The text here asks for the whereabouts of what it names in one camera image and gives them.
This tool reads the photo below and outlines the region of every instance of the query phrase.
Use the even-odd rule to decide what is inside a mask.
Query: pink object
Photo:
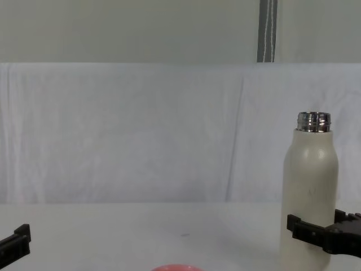
[[[164,265],[153,269],[152,271],[203,271],[199,268],[190,265],[183,265],[183,264],[171,264],[171,265]]]

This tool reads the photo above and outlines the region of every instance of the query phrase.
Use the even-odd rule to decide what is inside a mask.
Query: water bottle
[[[324,271],[330,255],[292,238],[287,215],[319,226],[333,224],[338,160],[330,130],[331,116],[301,112],[284,160],[280,263],[282,271]]]

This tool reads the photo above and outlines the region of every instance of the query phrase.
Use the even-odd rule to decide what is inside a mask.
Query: white fabric
[[[1,201],[224,201],[239,67],[1,68]]]
[[[304,110],[360,200],[360,104],[356,64],[3,64],[0,202],[280,201]]]

